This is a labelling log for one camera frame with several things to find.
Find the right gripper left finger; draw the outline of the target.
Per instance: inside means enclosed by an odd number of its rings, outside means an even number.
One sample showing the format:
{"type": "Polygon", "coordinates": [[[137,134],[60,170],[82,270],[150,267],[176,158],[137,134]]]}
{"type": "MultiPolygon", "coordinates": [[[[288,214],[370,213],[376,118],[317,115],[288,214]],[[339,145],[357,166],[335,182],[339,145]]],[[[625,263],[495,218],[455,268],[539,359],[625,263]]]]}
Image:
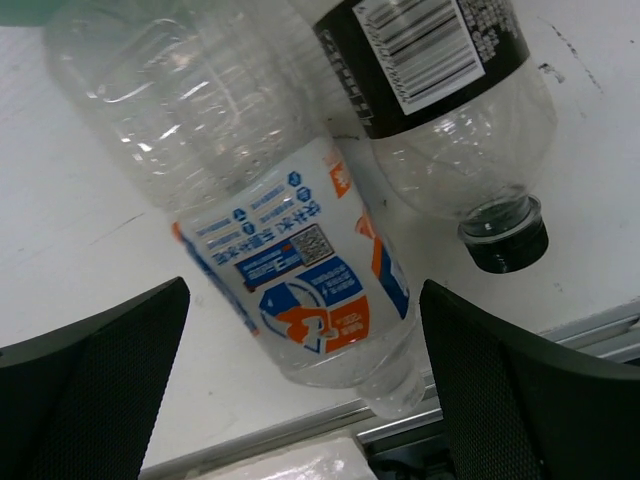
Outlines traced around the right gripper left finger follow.
{"type": "Polygon", "coordinates": [[[2,478],[138,478],[189,304],[176,277],[2,348],[2,478]]]}

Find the clear bottle black label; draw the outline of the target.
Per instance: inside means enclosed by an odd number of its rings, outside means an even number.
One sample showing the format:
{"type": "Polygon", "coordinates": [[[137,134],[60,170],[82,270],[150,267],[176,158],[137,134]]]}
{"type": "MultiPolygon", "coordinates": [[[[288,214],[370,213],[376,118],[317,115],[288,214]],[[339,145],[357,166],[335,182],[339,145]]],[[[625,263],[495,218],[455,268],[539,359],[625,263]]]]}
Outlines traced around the clear bottle black label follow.
{"type": "Polygon", "coordinates": [[[549,245],[532,194],[557,116],[508,1],[301,1],[375,158],[494,274],[549,245]]]}

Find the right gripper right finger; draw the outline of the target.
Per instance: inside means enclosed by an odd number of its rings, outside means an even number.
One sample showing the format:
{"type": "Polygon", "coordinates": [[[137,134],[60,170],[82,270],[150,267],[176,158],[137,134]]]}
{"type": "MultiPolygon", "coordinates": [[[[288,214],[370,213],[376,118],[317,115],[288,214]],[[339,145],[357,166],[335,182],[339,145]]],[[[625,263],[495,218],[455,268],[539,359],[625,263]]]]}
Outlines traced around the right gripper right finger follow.
{"type": "Polygon", "coordinates": [[[424,282],[420,313],[460,479],[636,479],[639,369],[424,282]]]}

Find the clear bottle blue orange label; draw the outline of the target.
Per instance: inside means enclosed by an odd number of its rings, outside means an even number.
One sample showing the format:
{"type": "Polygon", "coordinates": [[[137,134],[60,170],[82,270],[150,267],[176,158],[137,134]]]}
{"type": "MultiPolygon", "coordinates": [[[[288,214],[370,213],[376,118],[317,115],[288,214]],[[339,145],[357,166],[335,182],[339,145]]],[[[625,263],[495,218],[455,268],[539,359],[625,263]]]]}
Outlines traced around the clear bottle blue orange label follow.
{"type": "Polygon", "coordinates": [[[245,1],[69,1],[44,38],[114,163],[281,373],[398,419],[424,394],[409,287],[270,25],[245,1]]]}

